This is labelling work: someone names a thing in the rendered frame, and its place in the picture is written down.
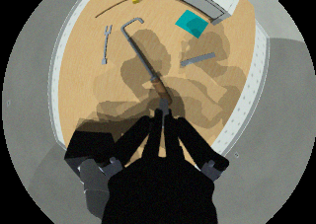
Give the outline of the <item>grey metal hook with dark handle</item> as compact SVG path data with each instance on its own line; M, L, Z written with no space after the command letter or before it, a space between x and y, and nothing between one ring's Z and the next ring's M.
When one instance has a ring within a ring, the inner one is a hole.
M156 75L156 76L153 75L152 71L150 70L150 68L146 64L145 60L143 59L143 57L141 56L141 54L139 53L139 51L137 50L137 48L135 47L135 45L133 44L133 42L131 41L131 39L129 38L127 33L125 32L125 30L123 29L125 26L129 25L130 23L132 23L132 22L134 22L136 20L138 20L141 24L143 23L143 21L140 18L134 18L134 19L130 20L129 22L127 22L126 24L122 25L120 30L122 31L122 33L124 34L124 36L126 37L128 42L132 46L133 50L135 51L135 53L137 54L137 56L139 57L139 59L143 63L144 67L146 68L146 70L150 74L151 79L149 79L149 80L152 83L152 85L154 86L154 88L157 91L157 93L159 94L160 98L168 99L168 106L169 106L173 102L171 97L170 97L170 95L169 95L169 93L167 92L167 90L164 87L163 83L159 79L158 75Z

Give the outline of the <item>grey flat bar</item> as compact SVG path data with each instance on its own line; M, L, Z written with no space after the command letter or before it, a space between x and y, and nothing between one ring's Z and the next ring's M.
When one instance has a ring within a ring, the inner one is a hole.
M191 58L191 59L188 59L188 60L185 60L185 61L182 61L181 64L182 64L182 67L183 67L183 66L186 66L186 65L189 65L189 64L192 64L192 63L196 63L196 62L199 62L199 61L202 61L202 60L206 60L206 59L212 58L212 57L216 57L214 52L213 53L209 53L209 54L205 54L205 55L201 55L201 56L198 56L198 57L194 57L194 58Z

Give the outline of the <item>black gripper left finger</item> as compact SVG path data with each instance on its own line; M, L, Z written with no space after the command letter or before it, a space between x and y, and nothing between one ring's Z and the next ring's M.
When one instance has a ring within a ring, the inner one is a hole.
M102 173L110 179L121 171L149 134L135 178L140 186L150 186L154 178L156 158L159 156L163 118L164 99L160 99L159 109L154 111L154 118L148 115L142 116L111 148L94 157Z

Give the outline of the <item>grey wrench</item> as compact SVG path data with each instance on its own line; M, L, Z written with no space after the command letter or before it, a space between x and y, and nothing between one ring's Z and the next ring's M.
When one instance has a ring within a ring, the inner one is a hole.
M106 35L105 39L105 46L104 46L104 57L102 59L102 64L107 64L107 59L106 59L106 48L107 48L107 40L108 40L108 35L111 33L112 25L110 25L109 31L107 32L107 27L105 27L105 32L104 35Z

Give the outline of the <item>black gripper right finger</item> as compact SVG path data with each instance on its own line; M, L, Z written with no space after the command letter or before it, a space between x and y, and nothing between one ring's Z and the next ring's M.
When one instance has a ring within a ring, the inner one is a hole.
M176 119L171 114L168 99L164 99L165 151L170 159L172 184L184 187L191 178L179 138L200 171L214 182L229 166L229 161L216 153L184 117Z

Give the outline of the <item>teal square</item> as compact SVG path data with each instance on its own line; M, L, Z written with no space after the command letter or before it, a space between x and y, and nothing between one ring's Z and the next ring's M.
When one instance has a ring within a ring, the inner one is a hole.
M203 30L208 25L208 22L206 22L204 19L194 14L193 12L187 10L175 23L175 25L181 27L193 36L199 38Z

